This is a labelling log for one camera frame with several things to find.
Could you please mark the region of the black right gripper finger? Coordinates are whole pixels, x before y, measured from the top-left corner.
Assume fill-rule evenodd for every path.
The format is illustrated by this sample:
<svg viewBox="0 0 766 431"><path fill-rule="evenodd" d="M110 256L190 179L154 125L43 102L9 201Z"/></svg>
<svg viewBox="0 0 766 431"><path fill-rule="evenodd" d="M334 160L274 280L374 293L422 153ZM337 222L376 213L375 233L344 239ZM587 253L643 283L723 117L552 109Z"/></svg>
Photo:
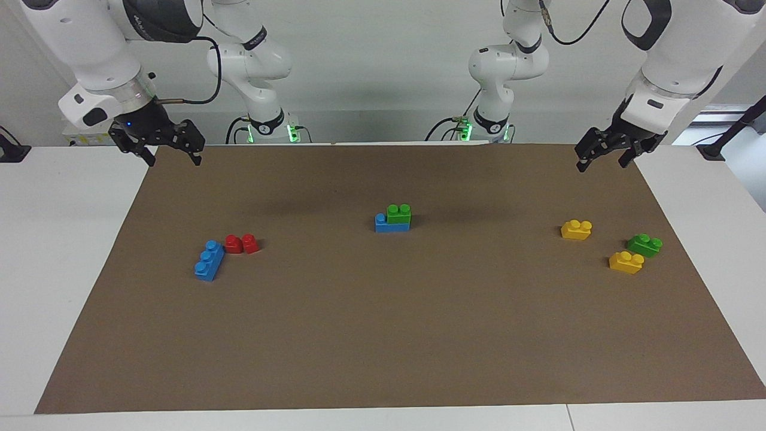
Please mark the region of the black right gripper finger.
<svg viewBox="0 0 766 431"><path fill-rule="evenodd" d="M191 120L186 119L173 126L173 148L183 151L195 166L202 164L204 147L205 137Z"/></svg>
<svg viewBox="0 0 766 431"><path fill-rule="evenodd" d="M112 122L109 128L109 135L117 148L122 153L131 153L142 159L149 167L156 163L156 158L149 149L140 141L134 141L117 122Z"/></svg>

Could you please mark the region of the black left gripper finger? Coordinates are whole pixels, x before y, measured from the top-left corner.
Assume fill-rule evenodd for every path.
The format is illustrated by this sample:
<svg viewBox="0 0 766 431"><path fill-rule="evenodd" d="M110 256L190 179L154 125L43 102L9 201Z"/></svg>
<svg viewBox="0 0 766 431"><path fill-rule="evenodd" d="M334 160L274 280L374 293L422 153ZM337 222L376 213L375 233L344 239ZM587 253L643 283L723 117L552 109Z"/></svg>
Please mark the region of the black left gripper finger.
<svg viewBox="0 0 766 431"><path fill-rule="evenodd" d="M659 145L659 140L635 140L630 144L618 159L621 168L627 168L638 156L644 153L653 153Z"/></svg>
<svg viewBox="0 0 766 431"><path fill-rule="evenodd" d="M588 129L574 147L578 158L578 171L585 172L594 159L610 153L620 144L620 133L610 129L599 130L594 126Z"/></svg>

